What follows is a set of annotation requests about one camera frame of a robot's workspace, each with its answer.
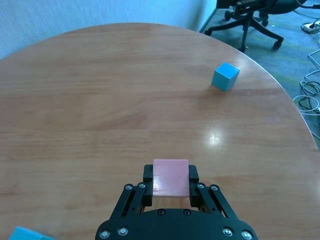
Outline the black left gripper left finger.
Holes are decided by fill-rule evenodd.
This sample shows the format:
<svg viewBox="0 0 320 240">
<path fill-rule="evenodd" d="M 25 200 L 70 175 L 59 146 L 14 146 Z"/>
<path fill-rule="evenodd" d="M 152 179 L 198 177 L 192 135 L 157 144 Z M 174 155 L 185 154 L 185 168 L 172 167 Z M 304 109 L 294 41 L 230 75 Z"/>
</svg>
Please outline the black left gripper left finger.
<svg viewBox="0 0 320 240">
<path fill-rule="evenodd" d="M 110 216 L 110 220 L 133 216 L 151 207 L 153 200 L 153 165 L 147 164 L 143 169 L 143 179 L 137 185 L 126 184 Z"/>
</svg>

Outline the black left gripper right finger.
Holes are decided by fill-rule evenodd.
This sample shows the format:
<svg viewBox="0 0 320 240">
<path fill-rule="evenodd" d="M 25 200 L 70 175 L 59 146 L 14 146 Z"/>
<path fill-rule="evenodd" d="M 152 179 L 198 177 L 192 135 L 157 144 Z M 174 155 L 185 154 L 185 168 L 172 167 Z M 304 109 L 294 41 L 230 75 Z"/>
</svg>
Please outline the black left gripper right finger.
<svg viewBox="0 0 320 240">
<path fill-rule="evenodd" d="M 188 166 L 189 200 L 191 207 L 207 214 L 218 214 L 229 219 L 237 219 L 227 199 L 216 184 L 206 186 L 200 182 L 195 165 Z"/>
</svg>

